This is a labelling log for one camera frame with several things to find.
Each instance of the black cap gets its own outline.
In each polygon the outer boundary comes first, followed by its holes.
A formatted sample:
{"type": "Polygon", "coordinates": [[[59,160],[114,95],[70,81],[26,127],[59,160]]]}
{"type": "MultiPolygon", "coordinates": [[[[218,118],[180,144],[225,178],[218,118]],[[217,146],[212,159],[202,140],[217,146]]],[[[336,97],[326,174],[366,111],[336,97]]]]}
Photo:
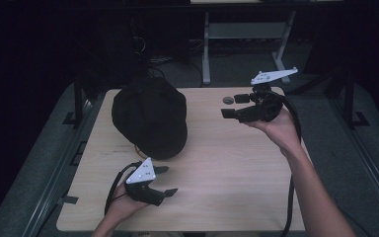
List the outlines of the black cap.
{"type": "Polygon", "coordinates": [[[163,160],[187,142],[187,100],[164,78],[138,78],[114,97],[113,124],[147,156],[163,160]]]}

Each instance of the wooden table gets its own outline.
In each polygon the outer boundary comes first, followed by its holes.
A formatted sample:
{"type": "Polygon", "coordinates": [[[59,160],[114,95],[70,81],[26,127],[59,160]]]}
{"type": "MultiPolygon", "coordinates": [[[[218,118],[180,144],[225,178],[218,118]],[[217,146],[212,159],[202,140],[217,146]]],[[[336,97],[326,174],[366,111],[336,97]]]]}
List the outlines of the wooden table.
{"type": "MultiPolygon", "coordinates": [[[[279,88],[272,88],[282,93],[279,88]]],[[[183,151],[155,166],[169,166],[152,189],[178,188],[160,206],[148,206],[124,221],[123,231],[278,231],[286,220],[290,170],[279,149],[261,131],[222,117],[222,99],[252,88],[180,89],[187,97],[188,141],[183,151]]],[[[107,92],[57,221],[62,231],[92,231],[118,171],[142,160],[112,122],[113,98],[107,92]]],[[[291,230],[304,230],[297,198],[291,230]]]]}

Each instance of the small round object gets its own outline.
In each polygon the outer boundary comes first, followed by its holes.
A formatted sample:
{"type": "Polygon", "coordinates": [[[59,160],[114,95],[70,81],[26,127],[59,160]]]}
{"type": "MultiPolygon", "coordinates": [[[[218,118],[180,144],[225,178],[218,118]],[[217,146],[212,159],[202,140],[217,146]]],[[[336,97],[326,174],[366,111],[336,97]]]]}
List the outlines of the small round object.
{"type": "Polygon", "coordinates": [[[225,97],[223,98],[223,103],[226,105],[232,105],[233,103],[235,103],[235,100],[231,97],[225,97]]]}

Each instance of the human arm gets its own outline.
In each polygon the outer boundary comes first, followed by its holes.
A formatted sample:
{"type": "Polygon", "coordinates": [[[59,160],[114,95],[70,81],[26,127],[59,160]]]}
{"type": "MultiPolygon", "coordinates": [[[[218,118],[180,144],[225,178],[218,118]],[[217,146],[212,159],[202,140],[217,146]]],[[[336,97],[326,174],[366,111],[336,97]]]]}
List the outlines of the human arm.
{"type": "Polygon", "coordinates": [[[308,235],[355,236],[301,146],[290,113],[282,109],[270,122],[258,120],[245,124],[263,131],[286,157],[308,235]]]}
{"type": "Polygon", "coordinates": [[[128,219],[136,211],[148,206],[148,203],[135,201],[125,192],[124,183],[121,183],[115,189],[115,200],[110,205],[106,216],[93,232],[93,237],[109,237],[112,236],[115,228],[128,219]]]}

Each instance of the hand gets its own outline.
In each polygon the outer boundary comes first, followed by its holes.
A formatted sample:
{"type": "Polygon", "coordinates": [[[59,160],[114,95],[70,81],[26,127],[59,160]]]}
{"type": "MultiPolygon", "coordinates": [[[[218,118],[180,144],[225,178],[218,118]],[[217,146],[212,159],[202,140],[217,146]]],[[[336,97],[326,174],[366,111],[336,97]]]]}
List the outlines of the hand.
{"type": "Polygon", "coordinates": [[[110,208],[92,236],[111,236],[120,223],[148,205],[148,203],[131,199],[125,191],[124,182],[122,182],[116,187],[110,208]]]}
{"type": "Polygon", "coordinates": [[[281,109],[279,115],[272,121],[257,120],[244,124],[263,131],[281,149],[284,156],[301,148],[291,114],[286,109],[281,109]]]}

